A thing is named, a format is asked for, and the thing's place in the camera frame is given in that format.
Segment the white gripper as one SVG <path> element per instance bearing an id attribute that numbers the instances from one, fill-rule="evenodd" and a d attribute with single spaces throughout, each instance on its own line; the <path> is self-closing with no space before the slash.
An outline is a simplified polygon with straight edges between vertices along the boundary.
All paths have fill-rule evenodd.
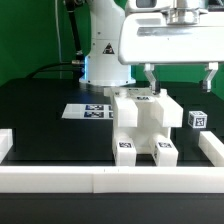
<path id="1" fill-rule="evenodd" d="M 145 64 L 151 92 L 160 93 L 153 64 L 208 63 L 201 81 L 204 92 L 224 62 L 224 12 L 209 12 L 196 25 L 168 25 L 161 13 L 129 15 L 121 29 L 118 59 L 122 64 Z"/>

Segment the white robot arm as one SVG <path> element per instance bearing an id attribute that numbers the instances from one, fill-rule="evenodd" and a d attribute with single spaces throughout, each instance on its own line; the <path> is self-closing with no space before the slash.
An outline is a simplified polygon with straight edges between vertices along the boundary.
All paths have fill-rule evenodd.
<path id="1" fill-rule="evenodd" d="M 224 63 L 224 5 L 208 0 L 86 0 L 91 18 L 91 50 L 83 83 L 132 84 L 131 67 L 142 65 L 151 91 L 160 92 L 156 65 L 205 64 L 204 91 Z"/>

